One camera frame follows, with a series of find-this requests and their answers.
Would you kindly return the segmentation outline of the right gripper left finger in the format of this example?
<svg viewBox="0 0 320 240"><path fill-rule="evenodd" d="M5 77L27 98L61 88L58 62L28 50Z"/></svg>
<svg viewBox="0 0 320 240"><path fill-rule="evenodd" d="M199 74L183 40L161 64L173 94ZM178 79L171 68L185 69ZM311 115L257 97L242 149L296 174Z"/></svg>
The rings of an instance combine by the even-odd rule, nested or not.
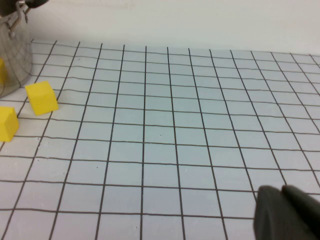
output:
<svg viewBox="0 0 320 240"><path fill-rule="evenodd" d="M253 229L257 240L297 240L300 222L282 193L271 186L258 189Z"/></svg>

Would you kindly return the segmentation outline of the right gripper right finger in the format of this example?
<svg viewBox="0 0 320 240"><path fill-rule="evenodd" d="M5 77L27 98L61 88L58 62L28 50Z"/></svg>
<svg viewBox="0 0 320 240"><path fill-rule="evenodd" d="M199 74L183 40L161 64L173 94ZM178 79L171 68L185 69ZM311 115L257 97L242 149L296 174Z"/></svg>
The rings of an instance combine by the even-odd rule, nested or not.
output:
<svg viewBox="0 0 320 240"><path fill-rule="evenodd" d="M282 194L309 230L320 239L320 202L293 185L284 185Z"/></svg>

